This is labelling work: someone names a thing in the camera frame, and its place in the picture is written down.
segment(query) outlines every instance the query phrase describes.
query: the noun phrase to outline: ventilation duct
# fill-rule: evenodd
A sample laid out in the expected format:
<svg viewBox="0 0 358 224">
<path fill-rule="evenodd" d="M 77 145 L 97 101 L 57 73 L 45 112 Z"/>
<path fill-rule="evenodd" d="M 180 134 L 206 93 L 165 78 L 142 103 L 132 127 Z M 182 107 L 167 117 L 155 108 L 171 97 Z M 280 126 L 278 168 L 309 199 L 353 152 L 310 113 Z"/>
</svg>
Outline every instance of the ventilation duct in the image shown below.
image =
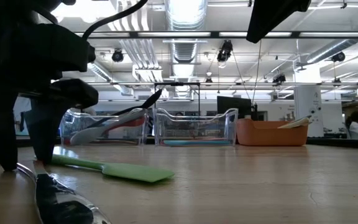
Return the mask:
<svg viewBox="0 0 358 224">
<path fill-rule="evenodd" d="M 339 52 L 355 45 L 358 43 L 358 39 L 348 39 L 348 40 L 335 40 L 328 45 L 325 45 L 323 48 L 313 52 L 306 58 L 307 63 L 300 63 L 300 65 L 307 65 L 311 63 L 318 63 L 324 59 L 332 57 L 333 55 L 338 54 Z"/>
<path fill-rule="evenodd" d="M 201 30 L 205 22 L 207 3 L 207 0 L 165 0 L 169 30 Z M 197 48 L 198 44 L 196 43 L 172 43 L 172 61 L 174 63 L 193 63 Z M 190 77 L 193 74 L 194 65 L 173 65 L 172 70 L 175 76 Z"/>
</svg>

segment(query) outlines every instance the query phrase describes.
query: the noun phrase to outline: fluorescent light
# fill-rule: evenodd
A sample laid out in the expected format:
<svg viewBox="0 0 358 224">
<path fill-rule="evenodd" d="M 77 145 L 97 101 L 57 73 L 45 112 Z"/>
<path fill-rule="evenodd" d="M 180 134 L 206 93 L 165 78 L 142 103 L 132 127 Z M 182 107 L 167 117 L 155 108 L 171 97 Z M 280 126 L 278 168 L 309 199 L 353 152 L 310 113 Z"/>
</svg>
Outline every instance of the fluorescent light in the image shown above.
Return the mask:
<svg viewBox="0 0 358 224">
<path fill-rule="evenodd" d="M 154 83 L 142 83 L 142 82 L 139 82 L 139 83 L 126 83 L 126 82 L 122 82 L 122 83 L 113 83 L 114 85 L 154 85 Z"/>
<path fill-rule="evenodd" d="M 310 6 L 308 10 L 317 10 L 317 9 L 338 9 L 342 6 Z"/>
<path fill-rule="evenodd" d="M 87 83 L 89 85 L 110 85 L 110 83 L 99 83 L 99 82 L 95 82 L 95 83 Z"/>
<path fill-rule="evenodd" d="M 358 32 L 301 32 L 300 37 L 358 37 Z"/>
<path fill-rule="evenodd" d="M 226 3 L 226 4 L 221 4 L 220 2 L 211 2 L 208 4 L 208 7 L 248 7 L 248 3 L 236 3 L 234 2 L 233 4 L 231 3 Z"/>
<path fill-rule="evenodd" d="M 83 32 L 76 32 L 76 35 L 82 37 Z M 94 32 L 90 35 L 92 37 L 129 37 L 128 32 Z"/>
<path fill-rule="evenodd" d="M 220 32 L 220 37 L 246 37 L 247 32 Z"/>
<path fill-rule="evenodd" d="M 206 44 L 208 43 L 207 40 L 162 40 L 164 44 Z"/>
<path fill-rule="evenodd" d="M 191 102 L 191 100 L 163 100 L 159 102 Z"/>
<path fill-rule="evenodd" d="M 139 32 L 139 37 L 209 37 L 210 32 Z"/>
<path fill-rule="evenodd" d="M 291 34 L 291 32 L 269 32 L 266 37 L 289 37 Z"/>
</svg>

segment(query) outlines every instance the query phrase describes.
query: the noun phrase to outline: orange tray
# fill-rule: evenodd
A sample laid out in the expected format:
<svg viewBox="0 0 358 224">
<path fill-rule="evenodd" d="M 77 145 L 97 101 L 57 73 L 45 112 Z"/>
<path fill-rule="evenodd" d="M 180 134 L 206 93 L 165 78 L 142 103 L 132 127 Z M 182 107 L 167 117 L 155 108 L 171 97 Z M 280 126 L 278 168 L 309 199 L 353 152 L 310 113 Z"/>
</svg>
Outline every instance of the orange tray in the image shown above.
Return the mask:
<svg viewBox="0 0 358 224">
<path fill-rule="evenodd" d="M 237 120 L 237 139 L 244 146 L 302 146 L 308 138 L 308 127 L 277 129 L 289 121 Z"/>
</svg>

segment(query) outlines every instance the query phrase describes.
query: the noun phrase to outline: camera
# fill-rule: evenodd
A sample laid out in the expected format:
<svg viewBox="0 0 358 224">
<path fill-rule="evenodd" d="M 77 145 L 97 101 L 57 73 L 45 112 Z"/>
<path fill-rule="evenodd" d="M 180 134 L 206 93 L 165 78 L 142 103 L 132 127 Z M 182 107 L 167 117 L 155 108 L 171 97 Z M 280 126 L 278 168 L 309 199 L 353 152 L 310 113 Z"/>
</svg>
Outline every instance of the camera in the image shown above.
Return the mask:
<svg viewBox="0 0 358 224">
<path fill-rule="evenodd" d="M 114 53 L 111 57 L 113 62 L 122 62 L 124 60 L 124 55 L 122 54 L 122 49 L 114 49 Z"/>
<path fill-rule="evenodd" d="M 225 62 L 231 56 L 232 51 L 233 51 L 233 45 L 231 44 L 231 41 L 225 40 L 216 59 L 218 60 L 218 62 Z"/>
</svg>

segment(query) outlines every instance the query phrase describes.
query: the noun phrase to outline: computer monitor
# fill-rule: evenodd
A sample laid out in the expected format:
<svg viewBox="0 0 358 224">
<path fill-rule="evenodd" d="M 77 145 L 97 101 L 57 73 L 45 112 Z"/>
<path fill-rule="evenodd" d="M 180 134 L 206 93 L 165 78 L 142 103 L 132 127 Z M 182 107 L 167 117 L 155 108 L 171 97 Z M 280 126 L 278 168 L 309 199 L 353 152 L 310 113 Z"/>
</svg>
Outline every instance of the computer monitor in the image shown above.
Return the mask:
<svg viewBox="0 0 358 224">
<path fill-rule="evenodd" d="M 252 113 L 252 102 L 250 99 L 218 96 L 217 102 L 219 114 L 224 114 L 231 108 L 237 108 L 239 110 L 239 118 L 245 118 L 246 115 L 251 115 Z"/>
</svg>

